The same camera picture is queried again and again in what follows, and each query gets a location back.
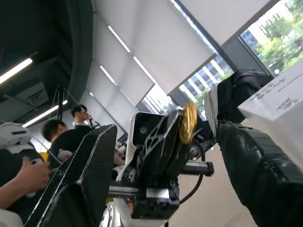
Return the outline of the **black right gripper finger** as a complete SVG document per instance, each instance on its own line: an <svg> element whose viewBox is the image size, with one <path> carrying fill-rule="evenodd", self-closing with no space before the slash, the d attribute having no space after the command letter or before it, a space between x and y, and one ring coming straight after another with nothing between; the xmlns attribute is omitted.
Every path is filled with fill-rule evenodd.
<svg viewBox="0 0 303 227"><path fill-rule="evenodd" d="M112 182L114 124L87 134L56 171L25 227L98 227Z"/></svg>
<svg viewBox="0 0 303 227"><path fill-rule="evenodd" d="M258 227L303 227L303 171L267 134L219 122L217 142L231 184Z"/></svg>
<svg viewBox="0 0 303 227"><path fill-rule="evenodd" d="M193 143L190 145L189 160L201 158L205 161L205 153L214 145L215 140L208 121L203 121L198 117Z"/></svg>

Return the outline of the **black lattice right gripper finger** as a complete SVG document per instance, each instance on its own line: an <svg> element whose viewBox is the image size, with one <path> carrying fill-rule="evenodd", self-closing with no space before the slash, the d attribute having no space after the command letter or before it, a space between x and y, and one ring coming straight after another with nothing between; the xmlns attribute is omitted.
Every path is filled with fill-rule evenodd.
<svg viewBox="0 0 303 227"><path fill-rule="evenodd" d="M177 178L187 162L189 144L180 138L184 116L175 110L158 115L137 157L137 180L144 186L163 186Z"/></svg>

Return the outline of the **gold coin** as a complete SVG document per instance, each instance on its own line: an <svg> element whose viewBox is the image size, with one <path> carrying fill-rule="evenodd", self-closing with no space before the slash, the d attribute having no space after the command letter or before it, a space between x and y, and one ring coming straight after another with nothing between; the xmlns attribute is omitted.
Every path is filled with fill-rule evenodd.
<svg viewBox="0 0 303 227"><path fill-rule="evenodd" d="M197 124L197 108L194 103L188 103L182 109L182 121L179 127L179 137L184 144L190 144Z"/></svg>

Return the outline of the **white box with print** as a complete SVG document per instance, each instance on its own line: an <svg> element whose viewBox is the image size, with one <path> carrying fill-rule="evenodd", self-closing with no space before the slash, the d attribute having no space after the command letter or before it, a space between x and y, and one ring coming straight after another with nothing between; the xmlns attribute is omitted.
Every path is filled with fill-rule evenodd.
<svg viewBox="0 0 303 227"><path fill-rule="evenodd" d="M238 109L303 170L303 59L276 76Z"/></svg>

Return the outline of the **bare person hand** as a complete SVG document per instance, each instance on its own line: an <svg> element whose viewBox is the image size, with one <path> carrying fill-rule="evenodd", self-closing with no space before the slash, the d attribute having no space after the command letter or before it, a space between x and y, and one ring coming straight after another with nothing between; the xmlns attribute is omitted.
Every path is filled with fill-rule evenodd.
<svg viewBox="0 0 303 227"><path fill-rule="evenodd" d="M49 165L49 162L33 164L28 157L24 157L21 170L14 178L17 189L23 194L44 189L50 180Z"/></svg>

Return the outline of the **seated person in black shirt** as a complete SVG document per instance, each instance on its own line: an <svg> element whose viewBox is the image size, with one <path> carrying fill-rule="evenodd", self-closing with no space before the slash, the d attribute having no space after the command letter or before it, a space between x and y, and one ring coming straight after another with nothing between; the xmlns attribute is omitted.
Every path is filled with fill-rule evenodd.
<svg viewBox="0 0 303 227"><path fill-rule="evenodd" d="M66 124L60 120L52 119L44 123L42 127L43 137L51 143L50 151L59 160L60 151L74 153L81 144L84 136L93 129L84 124L76 125L74 129L68 129Z"/></svg>

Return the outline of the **white hand controller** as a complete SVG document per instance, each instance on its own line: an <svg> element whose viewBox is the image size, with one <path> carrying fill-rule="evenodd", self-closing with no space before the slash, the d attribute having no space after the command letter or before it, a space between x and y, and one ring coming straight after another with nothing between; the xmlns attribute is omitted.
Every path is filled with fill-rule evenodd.
<svg viewBox="0 0 303 227"><path fill-rule="evenodd" d="M31 163L32 163L33 165L38 165L38 164L43 163L43 160L40 159L40 158L33 159L33 160L31 160ZM35 195L36 195L36 192L30 192L30 193L27 193L27 194L26 194L26 197L27 197L27 198L33 198Z"/></svg>

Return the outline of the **black bag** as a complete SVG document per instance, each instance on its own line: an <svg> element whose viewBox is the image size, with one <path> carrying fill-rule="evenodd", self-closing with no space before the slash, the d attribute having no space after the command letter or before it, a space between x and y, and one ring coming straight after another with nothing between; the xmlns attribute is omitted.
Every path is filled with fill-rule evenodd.
<svg viewBox="0 0 303 227"><path fill-rule="evenodd" d="M238 106L272 80L273 77L264 72L243 69L221 81L217 87L217 119L241 123L245 116L238 110Z"/></svg>

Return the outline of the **standing person with black hair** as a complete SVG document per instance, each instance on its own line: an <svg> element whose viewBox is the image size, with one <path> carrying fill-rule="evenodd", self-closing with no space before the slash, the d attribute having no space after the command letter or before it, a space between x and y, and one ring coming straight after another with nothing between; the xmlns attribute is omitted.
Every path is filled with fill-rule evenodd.
<svg viewBox="0 0 303 227"><path fill-rule="evenodd" d="M87 107L84 105L75 105L71 109L71 115L74 118L73 126L75 129L92 130L93 124L91 116L88 114Z"/></svg>

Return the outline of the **long ceiling light strip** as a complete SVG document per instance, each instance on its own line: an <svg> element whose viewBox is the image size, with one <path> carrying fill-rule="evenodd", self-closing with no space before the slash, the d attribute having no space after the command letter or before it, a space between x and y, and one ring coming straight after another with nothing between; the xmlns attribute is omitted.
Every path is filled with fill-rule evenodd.
<svg viewBox="0 0 303 227"><path fill-rule="evenodd" d="M6 80L8 80L12 76L14 76L15 74L17 74L21 70L23 70L25 67L27 67L28 65L30 65L32 62L33 61L32 61L31 58L27 58L26 60L22 61L20 64L16 65L12 69L10 69L9 71L7 71L3 75L1 75L0 76L0 84L2 84Z"/></svg>
<svg viewBox="0 0 303 227"><path fill-rule="evenodd" d="M49 116L52 112L57 111L58 108L59 108L58 105L52 107L51 109L45 111L44 113L40 114L39 116L35 117L34 119L32 119L32 120L28 121L27 123L23 124L22 127L26 128L26 127L34 124L35 122L41 120L42 118L44 118L46 116Z"/></svg>

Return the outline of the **white VR headset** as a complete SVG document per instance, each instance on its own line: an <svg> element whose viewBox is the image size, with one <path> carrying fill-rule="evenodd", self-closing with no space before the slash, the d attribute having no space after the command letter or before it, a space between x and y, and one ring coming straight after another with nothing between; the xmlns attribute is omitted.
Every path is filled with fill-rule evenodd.
<svg viewBox="0 0 303 227"><path fill-rule="evenodd" d="M24 145L31 140L30 131L20 123L6 122L0 125L0 149Z"/></svg>

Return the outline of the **ceiling air vent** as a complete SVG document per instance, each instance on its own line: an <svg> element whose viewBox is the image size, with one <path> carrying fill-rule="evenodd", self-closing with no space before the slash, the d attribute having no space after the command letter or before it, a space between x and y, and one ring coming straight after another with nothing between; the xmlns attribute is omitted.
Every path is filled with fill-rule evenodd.
<svg viewBox="0 0 303 227"><path fill-rule="evenodd" d="M48 101L48 96L45 91L39 91L28 98L28 101L33 106L40 106Z"/></svg>

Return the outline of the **white roller blind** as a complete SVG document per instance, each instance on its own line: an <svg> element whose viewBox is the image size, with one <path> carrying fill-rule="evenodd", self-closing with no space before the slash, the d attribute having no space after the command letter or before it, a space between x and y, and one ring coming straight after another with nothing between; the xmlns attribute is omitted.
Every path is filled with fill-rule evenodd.
<svg viewBox="0 0 303 227"><path fill-rule="evenodd" d="M95 0L95 5L166 94L215 57L170 0Z"/></svg>
<svg viewBox="0 0 303 227"><path fill-rule="evenodd" d="M220 45L227 45L280 0L180 0Z"/></svg>
<svg viewBox="0 0 303 227"><path fill-rule="evenodd" d="M136 106L154 86L154 82L122 46L99 14L94 15L94 35L95 60Z"/></svg>

